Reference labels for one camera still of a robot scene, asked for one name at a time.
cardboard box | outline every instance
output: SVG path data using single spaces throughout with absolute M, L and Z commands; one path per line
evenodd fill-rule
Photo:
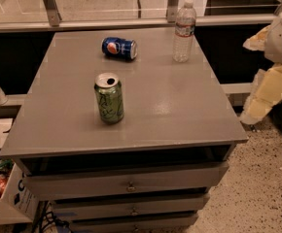
M 22 171 L 15 164 L 0 198 L 0 224 L 32 222 L 38 199 L 22 184 Z

floor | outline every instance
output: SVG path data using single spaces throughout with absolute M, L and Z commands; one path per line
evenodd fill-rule
M 282 133 L 270 117 L 256 124 L 257 132 L 244 127 L 249 141 L 232 152 L 229 170 L 210 189 L 210 200 L 195 225 L 164 232 L 282 233 Z M 22 232 L 30 229 L 28 225 Z M 9 232 L 12 225 L 0 226 L 0 233 Z

green can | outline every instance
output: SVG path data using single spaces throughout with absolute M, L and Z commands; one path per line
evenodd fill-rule
M 113 73 L 100 74 L 95 78 L 94 91 L 101 119 L 117 123 L 123 119 L 122 83 Z

blue can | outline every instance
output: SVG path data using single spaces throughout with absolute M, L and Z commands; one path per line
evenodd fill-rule
M 133 40 L 107 37 L 102 41 L 102 51 L 107 56 L 132 60 L 137 56 L 137 44 Z

clear water bottle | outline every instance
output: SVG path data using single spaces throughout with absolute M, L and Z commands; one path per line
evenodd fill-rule
M 196 11 L 192 0 L 186 0 L 176 17 L 175 35 L 173 40 L 173 59 L 186 62 L 191 53 Z

